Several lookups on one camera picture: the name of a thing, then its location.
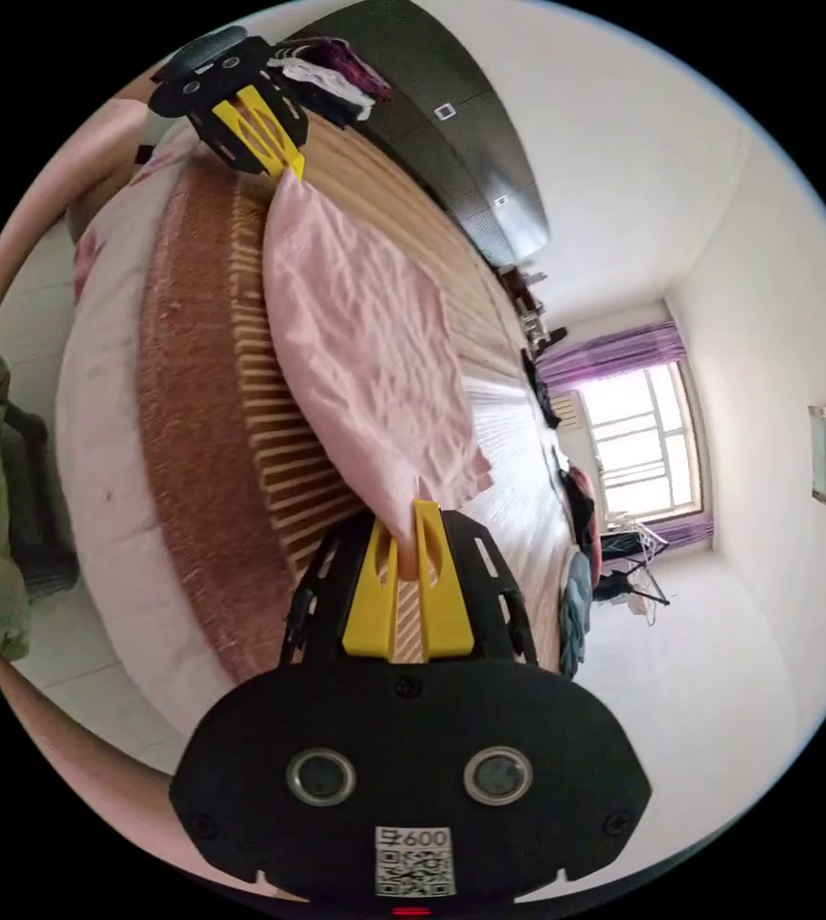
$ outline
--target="pink bedsheet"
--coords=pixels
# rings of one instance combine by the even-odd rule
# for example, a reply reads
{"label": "pink bedsheet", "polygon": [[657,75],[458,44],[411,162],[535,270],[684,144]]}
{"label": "pink bedsheet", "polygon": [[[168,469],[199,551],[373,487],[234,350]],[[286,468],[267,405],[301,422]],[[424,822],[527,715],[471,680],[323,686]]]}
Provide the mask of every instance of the pink bedsheet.
{"label": "pink bedsheet", "polygon": [[234,686],[163,540],[138,427],[138,327],[154,239],[198,138],[182,122],[79,241],[75,321],[56,395],[56,454],[81,571],[129,676],[189,737]]}
{"label": "pink bedsheet", "polygon": [[493,484],[434,279],[287,171],[264,234],[276,357],[346,484],[415,577],[412,502],[458,508]]}

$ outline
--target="screw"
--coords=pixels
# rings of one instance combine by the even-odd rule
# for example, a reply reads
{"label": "screw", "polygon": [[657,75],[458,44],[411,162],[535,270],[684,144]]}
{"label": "screw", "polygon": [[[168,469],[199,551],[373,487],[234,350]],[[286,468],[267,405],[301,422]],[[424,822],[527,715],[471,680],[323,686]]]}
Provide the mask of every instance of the screw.
{"label": "screw", "polygon": [[402,700],[415,700],[423,692],[423,682],[419,678],[398,678],[394,683],[394,692]]}
{"label": "screw", "polygon": [[190,828],[200,840],[214,840],[218,836],[218,825],[208,815],[193,815],[190,818]]}
{"label": "screw", "polygon": [[603,830],[606,837],[620,837],[630,826],[630,812],[615,812],[608,816]]}

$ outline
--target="floor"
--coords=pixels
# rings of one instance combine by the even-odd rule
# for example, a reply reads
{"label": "floor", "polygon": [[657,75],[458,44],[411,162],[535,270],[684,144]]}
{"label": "floor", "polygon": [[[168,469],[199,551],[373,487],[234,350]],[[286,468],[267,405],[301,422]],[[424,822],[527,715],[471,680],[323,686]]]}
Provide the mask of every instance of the floor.
{"label": "floor", "polygon": [[[58,369],[74,307],[72,254],[68,231],[59,223],[39,242],[0,310],[0,353],[11,368],[11,400],[41,416],[51,435]],[[50,469],[55,484],[54,462]],[[60,500],[56,505],[70,539],[64,505]],[[34,604],[30,654],[16,667],[116,748],[158,770],[175,770],[185,739],[126,674],[83,582]]]}

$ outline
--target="qr code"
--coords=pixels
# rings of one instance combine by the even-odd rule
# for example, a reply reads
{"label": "qr code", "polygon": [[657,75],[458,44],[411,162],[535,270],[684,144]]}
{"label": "qr code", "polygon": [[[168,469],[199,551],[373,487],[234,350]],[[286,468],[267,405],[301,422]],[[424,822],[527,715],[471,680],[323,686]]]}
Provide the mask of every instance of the qr code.
{"label": "qr code", "polygon": [[451,831],[447,827],[375,829],[375,889],[393,898],[454,894]]}

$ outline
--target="window frame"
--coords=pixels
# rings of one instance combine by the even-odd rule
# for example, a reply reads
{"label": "window frame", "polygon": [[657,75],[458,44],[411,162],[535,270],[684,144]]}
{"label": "window frame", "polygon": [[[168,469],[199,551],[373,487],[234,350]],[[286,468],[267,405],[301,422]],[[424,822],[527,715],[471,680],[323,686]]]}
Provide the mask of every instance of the window frame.
{"label": "window frame", "polygon": [[[659,408],[658,399],[656,398],[655,387],[653,385],[653,379],[651,376],[651,371],[659,367],[665,367],[669,373],[669,380],[672,383],[672,387],[675,391],[675,398],[678,404],[678,411],[681,416],[680,426],[674,426],[670,429],[666,429],[662,420],[662,413]],[[632,515],[636,520],[639,520],[644,523],[653,524],[659,523],[664,520],[674,520],[676,518],[683,518],[687,515],[699,514],[703,511],[703,476],[701,471],[701,461],[700,461],[700,446],[698,444],[697,430],[694,423],[693,413],[691,411],[691,404],[688,397],[688,389],[684,381],[684,375],[680,368],[679,361],[666,361],[664,364],[654,365],[649,368],[642,368],[644,379],[646,380],[647,389],[649,392],[650,403],[652,408],[642,413],[633,413],[629,416],[626,416],[621,419],[614,419],[609,422],[601,422],[598,425],[594,425],[591,422],[591,418],[588,412],[588,406],[585,402],[585,393],[582,390],[582,387],[578,388],[579,397],[582,403],[583,412],[585,413],[585,420],[588,425],[588,433],[592,441],[592,448],[595,453],[596,462],[598,464],[598,477],[602,485],[602,499],[603,506],[606,515],[615,514],[608,506],[608,484],[606,483],[607,474],[602,469],[601,461],[598,456],[599,445],[607,441],[617,440],[623,437],[627,437],[628,434],[617,434],[611,435],[605,438],[596,438],[595,437],[595,428],[602,427],[605,425],[613,425],[617,422],[630,421],[635,418],[645,418],[646,416],[653,415],[655,419],[654,429],[652,427],[646,428],[646,431],[655,430],[659,439],[659,447],[661,451],[661,456],[658,460],[647,461],[645,463],[635,464],[632,467],[624,467],[618,471],[613,471],[619,476],[627,475],[629,472],[637,470],[638,472],[644,472],[646,467],[653,467],[656,464],[660,464],[664,470],[661,474],[654,474],[649,478],[638,479],[635,482],[648,482],[655,481],[656,479],[661,479],[665,477],[669,483],[669,492],[670,496],[674,497],[675,487],[673,485],[672,472],[669,464],[668,457],[668,447],[667,439],[675,435],[683,435],[684,445],[687,451],[688,457],[688,477],[691,488],[691,500],[683,503],[673,503],[670,506],[664,506],[662,508],[654,509],[651,512],[641,515]],[[621,485],[621,483],[612,483],[611,488]]]}

